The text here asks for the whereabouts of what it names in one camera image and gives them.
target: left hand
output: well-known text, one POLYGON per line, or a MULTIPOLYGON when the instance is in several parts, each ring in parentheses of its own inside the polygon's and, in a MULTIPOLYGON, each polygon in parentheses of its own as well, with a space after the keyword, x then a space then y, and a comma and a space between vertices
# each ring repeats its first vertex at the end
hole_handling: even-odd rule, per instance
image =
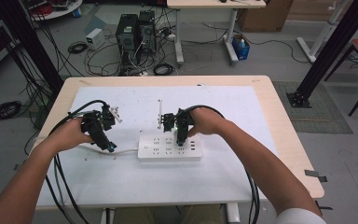
POLYGON ((81 143, 91 143, 90 136, 81 132, 82 119, 70 119, 52 133, 44 142, 49 142, 58 152, 76 147, 81 143))

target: hand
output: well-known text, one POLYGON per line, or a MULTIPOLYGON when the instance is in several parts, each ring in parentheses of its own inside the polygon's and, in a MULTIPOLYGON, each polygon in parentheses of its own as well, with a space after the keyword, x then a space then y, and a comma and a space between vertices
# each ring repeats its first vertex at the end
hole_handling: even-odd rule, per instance
POLYGON ((220 133, 220 127, 224 122, 227 122, 216 112, 205 107, 193 109, 190 111, 190 115, 195 125, 188 131, 188 137, 194 136, 196 133, 220 133))
POLYGON ((90 136, 81 132, 80 125, 82 119, 70 119, 52 133, 44 142, 54 146, 58 152, 64 151, 81 143, 91 143, 90 136))

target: wooden desk edge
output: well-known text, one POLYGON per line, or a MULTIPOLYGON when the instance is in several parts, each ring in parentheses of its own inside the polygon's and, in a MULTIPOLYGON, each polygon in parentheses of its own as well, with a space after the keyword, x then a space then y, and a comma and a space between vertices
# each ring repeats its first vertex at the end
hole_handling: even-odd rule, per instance
POLYGON ((267 76, 70 77, 66 79, 39 136, 46 137, 54 125, 66 116, 80 87, 195 86, 200 83, 211 86, 253 86, 280 159, 306 186, 312 198, 324 196, 319 179, 305 175, 304 170, 313 170, 313 167, 267 76))

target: forearm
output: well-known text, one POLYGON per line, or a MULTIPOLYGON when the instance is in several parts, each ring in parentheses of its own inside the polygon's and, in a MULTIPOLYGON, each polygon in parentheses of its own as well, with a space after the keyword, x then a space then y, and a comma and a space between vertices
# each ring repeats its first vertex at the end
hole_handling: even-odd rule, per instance
POLYGON ((266 147, 231 121, 222 124, 219 134, 274 205, 277 214, 285 209, 297 207, 320 215, 307 189, 266 147))
POLYGON ((0 223, 31 223, 48 167, 55 152, 37 146, 0 194, 0 223))

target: black pole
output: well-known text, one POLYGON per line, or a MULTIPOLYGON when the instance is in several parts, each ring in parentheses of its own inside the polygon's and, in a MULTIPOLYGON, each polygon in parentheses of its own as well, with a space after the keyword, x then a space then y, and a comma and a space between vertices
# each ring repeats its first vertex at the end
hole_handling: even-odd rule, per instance
POLYGON ((358 0, 354 0, 296 92, 287 93, 292 107, 308 107, 310 95, 357 29, 358 0))
POLYGON ((27 19, 20 1, 0 0, 0 12, 9 30, 20 40, 40 74, 48 83, 51 97, 55 99, 62 88, 63 81, 27 19))

